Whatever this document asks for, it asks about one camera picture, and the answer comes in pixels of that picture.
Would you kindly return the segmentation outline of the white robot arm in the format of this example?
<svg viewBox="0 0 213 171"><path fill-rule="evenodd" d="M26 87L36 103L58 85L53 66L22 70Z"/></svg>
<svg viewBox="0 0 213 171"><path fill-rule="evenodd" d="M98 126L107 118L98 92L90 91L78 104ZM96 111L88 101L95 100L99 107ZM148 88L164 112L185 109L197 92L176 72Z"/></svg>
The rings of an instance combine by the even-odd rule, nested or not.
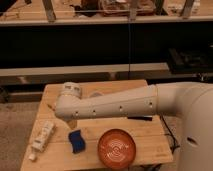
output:
<svg viewBox="0 0 213 171"><path fill-rule="evenodd" d="M179 117L182 136L178 171L213 171L213 84L161 83L85 99L81 92L79 84L64 83L55 116L66 123L143 115Z"/></svg>

